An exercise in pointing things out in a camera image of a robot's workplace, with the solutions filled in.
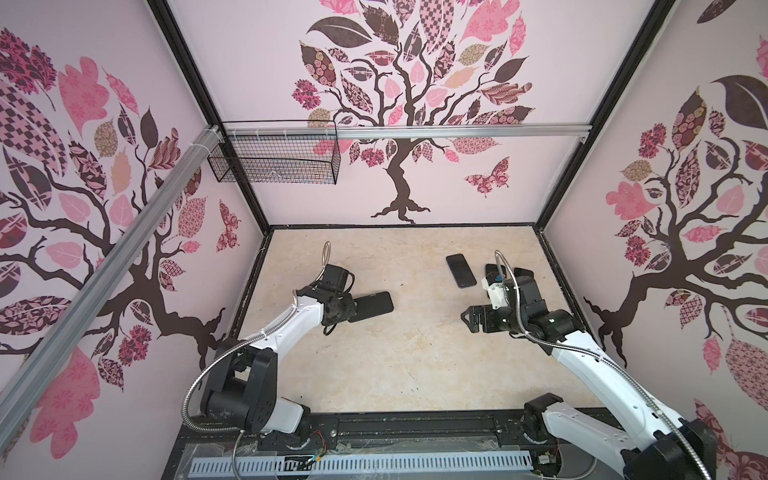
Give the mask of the dark smartphone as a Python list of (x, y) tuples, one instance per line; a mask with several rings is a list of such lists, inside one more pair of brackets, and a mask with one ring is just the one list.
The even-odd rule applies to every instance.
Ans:
[(463, 254), (448, 255), (446, 263), (456, 285), (460, 289), (470, 288), (477, 284), (472, 269)]

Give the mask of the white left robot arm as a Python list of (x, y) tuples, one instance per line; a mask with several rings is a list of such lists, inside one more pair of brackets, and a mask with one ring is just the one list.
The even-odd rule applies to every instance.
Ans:
[(292, 293), (289, 307), (255, 334), (229, 343), (205, 371), (200, 413), (226, 432), (294, 434), (306, 406), (278, 395), (280, 361), (306, 334), (356, 315), (355, 275), (327, 265), (309, 285)]

